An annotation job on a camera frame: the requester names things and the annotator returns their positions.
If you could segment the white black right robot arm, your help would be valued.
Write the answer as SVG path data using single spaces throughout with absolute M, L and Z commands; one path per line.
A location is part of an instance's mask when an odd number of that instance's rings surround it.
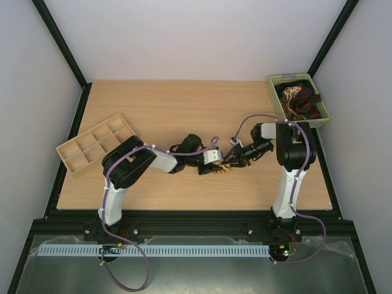
M 288 233 L 289 227 L 293 228 L 300 187 L 316 159 L 311 127 L 307 122 L 258 123 L 251 130 L 251 138 L 253 143 L 243 146 L 233 137 L 233 148 L 224 157 L 223 164 L 243 168 L 267 152 L 276 153 L 282 175 L 278 195 L 271 207 L 267 232 L 272 239 L 279 240 Z

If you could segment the yellow beetle print tie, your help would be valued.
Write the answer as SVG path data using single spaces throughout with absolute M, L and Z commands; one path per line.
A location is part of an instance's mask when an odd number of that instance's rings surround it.
M 217 162 L 214 164 L 213 173 L 221 175 L 227 173 L 231 170 L 230 164 L 223 164 L 222 162 Z

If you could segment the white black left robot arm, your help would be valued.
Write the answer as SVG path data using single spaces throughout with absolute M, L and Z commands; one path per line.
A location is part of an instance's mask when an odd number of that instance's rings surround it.
M 205 147 L 200 137 L 189 134 L 180 144 L 160 149 L 136 135 L 126 139 L 102 159 L 105 187 L 98 210 L 102 222 L 111 226 L 121 220 L 128 188 L 149 168 L 169 174 L 179 173 L 185 167 L 198 168 L 201 175 L 213 172 L 223 160 L 218 141 L 218 137 L 213 137 L 210 146 Z

